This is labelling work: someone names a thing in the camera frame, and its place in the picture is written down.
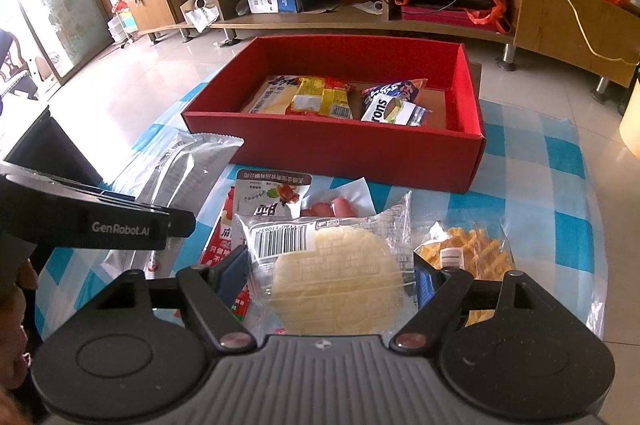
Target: yellow cable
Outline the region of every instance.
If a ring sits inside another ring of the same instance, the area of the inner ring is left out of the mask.
[[[589,42],[589,39],[587,38],[587,34],[584,32],[584,28],[582,27],[582,22],[580,22],[580,16],[578,15],[578,11],[576,10],[574,4],[571,2],[571,0],[566,0],[566,1],[569,3],[569,6],[571,6],[571,9],[574,12],[575,20],[577,21],[578,27],[580,28],[580,33],[582,34],[582,38],[587,43],[588,49],[590,50],[590,52],[594,56],[597,56],[598,58],[602,58],[602,59],[606,60],[607,62],[622,62],[623,64],[626,64],[627,66],[634,66],[634,67],[636,67],[638,65],[638,62],[633,64],[631,62],[627,62],[624,58],[610,58],[609,56],[601,55],[600,53],[595,51],[593,49],[593,47],[591,47],[591,43]]]

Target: blue snack bag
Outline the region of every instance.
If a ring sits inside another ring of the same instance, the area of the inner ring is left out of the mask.
[[[399,98],[399,100],[410,101],[413,103],[418,92],[424,86],[426,79],[420,80],[403,80],[402,82],[396,82],[395,84],[377,85],[376,87],[368,87],[362,90],[362,101],[364,102],[364,109],[367,110],[373,97],[378,94],[386,94],[393,98]]]

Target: tv cabinet shelf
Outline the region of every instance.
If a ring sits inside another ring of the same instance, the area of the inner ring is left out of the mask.
[[[141,34],[190,26],[180,6],[187,0],[127,0]],[[524,48],[617,82],[625,87],[635,72],[633,65],[609,62],[586,47],[573,11],[566,0],[507,0],[507,35],[471,27],[417,20],[399,20],[393,0],[383,1],[383,12],[374,15],[343,5],[325,13],[271,13],[239,17],[239,0],[215,0],[220,20],[210,27],[226,29],[367,30],[377,32],[433,33],[459,38],[490,40],[506,45],[505,54]],[[571,0],[593,49],[610,58],[637,62],[640,55],[640,18],[604,0]]]

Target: sausage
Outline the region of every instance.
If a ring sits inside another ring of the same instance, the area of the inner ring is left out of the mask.
[[[316,204],[311,207],[311,211],[313,211],[316,217],[335,217],[334,211],[328,202],[316,202]]]
[[[331,208],[334,211],[335,217],[358,217],[358,214],[353,207],[344,198],[335,198],[331,202]]]

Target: person's hand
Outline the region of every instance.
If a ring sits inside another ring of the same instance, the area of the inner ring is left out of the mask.
[[[16,281],[26,289],[38,287],[38,275],[30,262],[20,267]],[[27,335],[22,329],[25,308],[24,294],[14,285],[7,300],[0,303],[0,388],[16,389],[27,376]]]

